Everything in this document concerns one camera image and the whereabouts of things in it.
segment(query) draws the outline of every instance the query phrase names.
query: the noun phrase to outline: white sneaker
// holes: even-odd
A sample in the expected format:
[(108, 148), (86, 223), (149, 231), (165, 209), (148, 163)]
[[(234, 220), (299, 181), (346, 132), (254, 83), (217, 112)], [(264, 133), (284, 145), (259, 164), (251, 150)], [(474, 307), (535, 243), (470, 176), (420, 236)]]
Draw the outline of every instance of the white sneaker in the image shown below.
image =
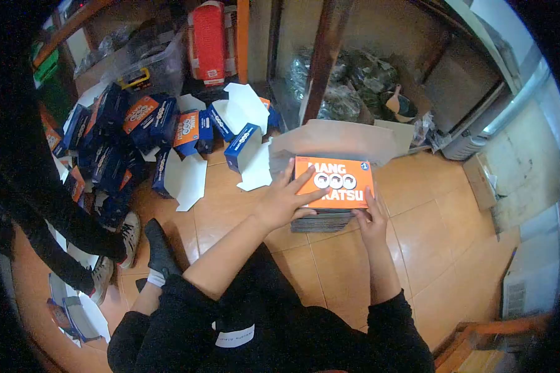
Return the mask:
[(120, 264), (120, 268), (127, 269), (133, 266), (135, 262), (135, 253), (137, 252), (139, 235), (141, 234), (141, 222), (137, 214), (132, 211), (127, 214), (120, 228), (120, 234), (127, 249), (127, 258)]
[(110, 279), (114, 273), (114, 262), (108, 257), (100, 257), (96, 266), (91, 271), (94, 281), (94, 292), (90, 295), (91, 300), (98, 306), (104, 302), (105, 292), (110, 285)]

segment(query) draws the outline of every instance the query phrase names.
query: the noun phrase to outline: black sleeve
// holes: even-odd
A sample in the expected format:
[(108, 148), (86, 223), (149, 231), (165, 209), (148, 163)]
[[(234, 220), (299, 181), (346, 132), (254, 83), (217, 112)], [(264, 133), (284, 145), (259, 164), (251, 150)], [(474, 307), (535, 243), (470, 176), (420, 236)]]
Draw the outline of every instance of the black sleeve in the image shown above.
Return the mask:
[(194, 371), (214, 347), (211, 324), (219, 314), (218, 303), (191, 283), (176, 275), (167, 278), (135, 372)]
[(149, 329), (149, 316), (129, 311), (122, 317), (108, 344), (108, 365), (114, 373), (132, 373)]
[(413, 324), (404, 291), (386, 302), (369, 306), (367, 325), (367, 336), (378, 358), (391, 360), (398, 372), (435, 371), (429, 347)]

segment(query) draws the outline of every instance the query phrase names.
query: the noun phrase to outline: sneaker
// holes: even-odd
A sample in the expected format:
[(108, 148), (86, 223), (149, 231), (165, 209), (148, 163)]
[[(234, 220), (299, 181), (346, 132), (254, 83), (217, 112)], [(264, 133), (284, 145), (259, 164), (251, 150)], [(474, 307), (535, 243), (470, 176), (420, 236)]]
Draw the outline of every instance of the sneaker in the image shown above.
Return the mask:
[(149, 241), (149, 263), (147, 264), (149, 269), (162, 273), (165, 279), (171, 274), (179, 276), (183, 274), (176, 264), (174, 250), (168, 242), (164, 229), (157, 220), (151, 219), (147, 222), (145, 235)]
[(108, 290), (108, 285), (110, 285), (112, 273), (114, 273), (114, 262), (108, 257), (100, 257), (91, 271), (94, 291), (90, 294), (90, 298), (98, 306), (104, 302), (105, 292)]
[(127, 250), (127, 258), (120, 263), (120, 268), (127, 269), (133, 266), (140, 233), (141, 222), (139, 221), (139, 216), (133, 212), (128, 213), (120, 228), (120, 234)]

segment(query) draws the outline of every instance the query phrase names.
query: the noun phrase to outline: white sock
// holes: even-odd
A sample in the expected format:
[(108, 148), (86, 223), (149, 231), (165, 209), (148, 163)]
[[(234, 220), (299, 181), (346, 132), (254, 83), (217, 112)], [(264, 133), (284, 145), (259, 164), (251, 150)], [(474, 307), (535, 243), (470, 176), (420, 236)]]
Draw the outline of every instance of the white sock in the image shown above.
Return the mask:
[(164, 275), (159, 273), (158, 271), (154, 271), (153, 269), (149, 269), (149, 276), (147, 280), (152, 284), (156, 285), (158, 288), (161, 288), (162, 285), (166, 283), (166, 279), (164, 279)]

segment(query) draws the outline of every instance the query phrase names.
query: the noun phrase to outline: black shirt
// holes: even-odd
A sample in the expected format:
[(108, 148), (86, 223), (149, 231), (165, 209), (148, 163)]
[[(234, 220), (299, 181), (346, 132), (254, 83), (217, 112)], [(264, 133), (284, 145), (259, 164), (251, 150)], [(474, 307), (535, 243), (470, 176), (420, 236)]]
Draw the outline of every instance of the black shirt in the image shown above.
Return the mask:
[[(129, 333), (135, 334), (136, 347), (126, 343), (125, 348), (139, 348), (135, 372), (434, 371), (432, 355), (413, 324), (402, 291), (369, 307), (367, 334), (327, 309), (285, 307), (282, 299), (260, 291), (224, 304), (179, 276), (166, 280), (162, 291), (160, 307), (151, 317), (129, 312), (114, 332), (108, 351), (114, 371), (115, 350), (123, 345), (116, 340)], [(253, 339), (247, 343), (216, 346), (221, 331), (252, 325)]]

